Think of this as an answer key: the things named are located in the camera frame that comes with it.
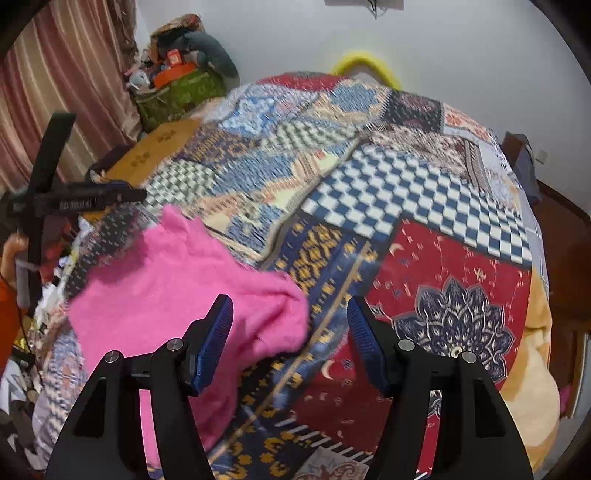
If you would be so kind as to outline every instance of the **bed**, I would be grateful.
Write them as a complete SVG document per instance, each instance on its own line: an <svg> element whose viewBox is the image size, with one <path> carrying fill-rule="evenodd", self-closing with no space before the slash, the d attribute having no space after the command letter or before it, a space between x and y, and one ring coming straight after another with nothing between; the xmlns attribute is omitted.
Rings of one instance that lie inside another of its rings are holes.
<svg viewBox="0 0 591 480"><path fill-rule="evenodd" d="M174 203L238 261L287 272L310 306L297 355L242 373L236 414L208 453L217 478L362 478L389 400L350 344L345 306L358 294L428 351L477 353L532 467L544 459L560 406L547 369L540 230L493 133L463 112L354 79L287 73L161 125L107 176L144 185L148 198L78 239L47 312L38 342L47 457L89 374L67 303ZM418 478L430 473L440 400L432 391Z"/></svg>

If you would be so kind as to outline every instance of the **curtain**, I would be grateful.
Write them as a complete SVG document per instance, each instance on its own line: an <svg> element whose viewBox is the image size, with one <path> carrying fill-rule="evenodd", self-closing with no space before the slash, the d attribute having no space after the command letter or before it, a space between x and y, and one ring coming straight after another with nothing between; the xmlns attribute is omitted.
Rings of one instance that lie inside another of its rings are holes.
<svg viewBox="0 0 591 480"><path fill-rule="evenodd" d="M139 115L121 75L137 50L134 28L135 0L53 0L23 29L0 67L0 188L27 183L55 111L77 114L58 166L64 181L135 141Z"/></svg>

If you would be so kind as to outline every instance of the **green bag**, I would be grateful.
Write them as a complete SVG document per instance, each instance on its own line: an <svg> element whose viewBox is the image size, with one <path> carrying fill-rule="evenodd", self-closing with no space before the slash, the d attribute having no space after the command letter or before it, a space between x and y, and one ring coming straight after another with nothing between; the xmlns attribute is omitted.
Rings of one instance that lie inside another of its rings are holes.
<svg viewBox="0 0 591 480"><path fill-rule="evenodd" d="M160 124L179 120L204 100L225 95L222 77L213 70L198 68L156 91L136 92L134 98L144 130L151 132Z"/></svg>

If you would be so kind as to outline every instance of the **electrical outlet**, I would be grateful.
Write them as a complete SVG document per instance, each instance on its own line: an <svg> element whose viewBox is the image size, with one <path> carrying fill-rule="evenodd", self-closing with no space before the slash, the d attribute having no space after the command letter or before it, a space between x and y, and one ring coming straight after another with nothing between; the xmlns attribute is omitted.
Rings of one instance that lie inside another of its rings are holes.
<svg viewBox="0 0 591 480"><path fill-rule="evenodd" d="M542 165L546 163L548 160L548 152L546 150L542 150L541 148L538 150L538 154L535 156L535 159L540 162Z"/></svg>

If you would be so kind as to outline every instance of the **metal screw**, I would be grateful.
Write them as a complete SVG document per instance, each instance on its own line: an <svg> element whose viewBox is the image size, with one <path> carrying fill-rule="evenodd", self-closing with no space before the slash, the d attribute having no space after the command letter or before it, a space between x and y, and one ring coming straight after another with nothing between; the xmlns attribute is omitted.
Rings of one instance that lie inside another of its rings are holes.
<svg viewBox="0 0 591 480"><path fill-rule="evenodd" d="M106 353L103 359L108 364L112 364L113 362L116 362L119 359L119 352L117 350L111 350L110 352Z"/></svg>
<svg viewBox="0 0 591 480"><path fill-rule="evenodd" d="M466 350L462 352L462 360L464 360L467 364L473 364L476 362L476 360L478 360L478 357L470 350Z"/></svg>
<svg viewBox="0 0 591 480"><path fill-rule="evenodd" d="M166 348L171 352L175 352L176 350L183 348L183 345L184 343L180 338L173 338L172 340L168 341Z"/></svg>
<svg viewBox="0 0 591 480"><path fill-rule="evenodd" d="M412 340L403 338L402 340L398 341L398 348L404 350L405 352L410 352L411 350L414 350L414 342Z"/></svg>

